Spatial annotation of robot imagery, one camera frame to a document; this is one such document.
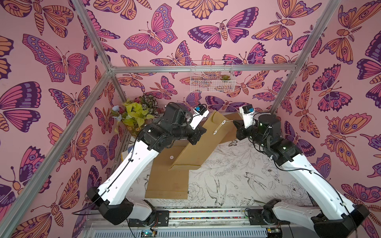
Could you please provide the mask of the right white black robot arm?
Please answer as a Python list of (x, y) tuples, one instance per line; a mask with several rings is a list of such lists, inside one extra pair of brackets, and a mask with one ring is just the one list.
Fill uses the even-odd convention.
[(285, 221), (314, 231), (320, 238), (348, 238), (364, 224), (370, 212), (365, 205), (354, 204), (340, 194), (308, 161), (291, 141), (280, 135), (280, 121), (274, 115), (243, 114), (234, 120), (239, 140), (248, 139), (275, 166), (288, 172), (313, 198), (317, 208), (288, 204), (272, 199), (263, 206), (267, 223)]

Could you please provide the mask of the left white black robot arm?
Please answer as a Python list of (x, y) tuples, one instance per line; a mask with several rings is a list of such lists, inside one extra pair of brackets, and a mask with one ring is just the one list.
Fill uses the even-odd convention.
[(134, 202), (126, 197), (144, 168), (165, 148), (177, 140), (196, 145), (206, 129), (200, 122), (209, 114), (203, 104), (189, 112), (170, 102), (163, 116), (147, 124), (138, 134), (134, 146), (112, 175), (101, 185), (88, 189), (87, 196), (98, 207), (104, 219), (119, 225), (127, 219), (138, 219), (146, 225), (154, 222), (156, 211), (148, 201)]

